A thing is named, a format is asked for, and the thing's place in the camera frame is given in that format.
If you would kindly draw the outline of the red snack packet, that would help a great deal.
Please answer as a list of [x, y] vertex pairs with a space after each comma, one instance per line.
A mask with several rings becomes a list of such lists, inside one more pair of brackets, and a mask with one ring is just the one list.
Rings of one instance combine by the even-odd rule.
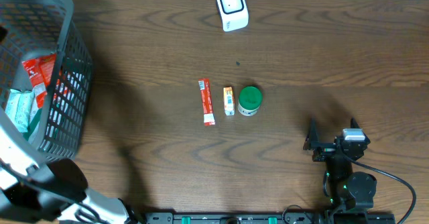
[[[55, 53], [46, 56], [40, 56], [38, 58], [32, 58], [22, 62], [22, 66], [27, 72], [30, 82], [33, 86], [34, 97], [38, 109], [41, 109], [44, 105], [44, 99], [48, 94], [46, 88], [51, 83], [55, 63]], [[60, 70], [59, 76], [64, 80], [66, 76], [68, 80], [73, 80], [69, 72], [62, 72], [62, 68]], [[73, 100], [74, 93], [72, 93], [71, 88], [67, 87], [63, 82], [60, 82], [60, 79], [58, 79], [56, 82], [56, 90], [58, 90], [67, 100]], [[53, 100], [56, 104], [66, 104], [64, 100], [59, 100], [59, 102], [57, 101], [56, 93], [54, 93]]]

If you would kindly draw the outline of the red stick sachet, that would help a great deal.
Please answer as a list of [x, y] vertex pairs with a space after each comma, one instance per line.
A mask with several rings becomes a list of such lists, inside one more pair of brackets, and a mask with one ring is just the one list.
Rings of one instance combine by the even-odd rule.
[[202, 78], [198, 80], [200, 94], [202, 98], [203, 122], [205, 126], [215, 125], [215, 117], [212, 107], [211, 91], [209, 79]]

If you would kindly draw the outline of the orange snack packet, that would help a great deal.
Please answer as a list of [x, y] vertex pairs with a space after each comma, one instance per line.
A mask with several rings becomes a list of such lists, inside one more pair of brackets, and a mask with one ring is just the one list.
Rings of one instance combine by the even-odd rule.
[[232, 87], [223, 88], [224, 112], [226, 116], [235, 114], [235, 98]]

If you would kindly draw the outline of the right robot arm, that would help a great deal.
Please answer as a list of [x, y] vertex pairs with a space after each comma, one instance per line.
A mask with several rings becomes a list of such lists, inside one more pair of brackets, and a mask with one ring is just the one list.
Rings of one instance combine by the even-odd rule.
[[330, 198], [331, 207], [315, 214], [313, 223], [369, 224], [368, 210], [373, 208], [377, 179], [365, 172], [355, 172], [352, 163], [364, 156], [370, 144], [354, 119], [351, 126], [332, 142], [319, 140], [316, 122], [312, 120], [304, 150], [312, 150], [314, 162], [324, 162], [324, 194]]

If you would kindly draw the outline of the green lid seasoning jar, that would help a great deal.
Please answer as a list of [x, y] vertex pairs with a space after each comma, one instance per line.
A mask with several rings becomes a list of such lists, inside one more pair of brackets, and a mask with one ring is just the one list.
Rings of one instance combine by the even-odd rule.
[[262, 92], [257, 87], [245, 87], [239, 94], [238, 111], [244, 116], [255, 115], [261, 107], [262, 100]]

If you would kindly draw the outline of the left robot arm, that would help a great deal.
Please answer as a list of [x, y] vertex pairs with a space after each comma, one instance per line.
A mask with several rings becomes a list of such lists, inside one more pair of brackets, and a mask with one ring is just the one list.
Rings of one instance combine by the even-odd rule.
[[146, 223], [121, 199], [89, 187], [73, 160], [48, 162], [1, 113], [1, 217], [36, 223]]

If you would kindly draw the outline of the teal white snack packet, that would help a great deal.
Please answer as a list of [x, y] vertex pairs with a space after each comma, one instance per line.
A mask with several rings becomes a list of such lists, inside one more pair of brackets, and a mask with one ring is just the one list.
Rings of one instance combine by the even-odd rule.
[[33, 91], [10, 90], [5, 112], [20, 133], [28, 131], [33, 102]]

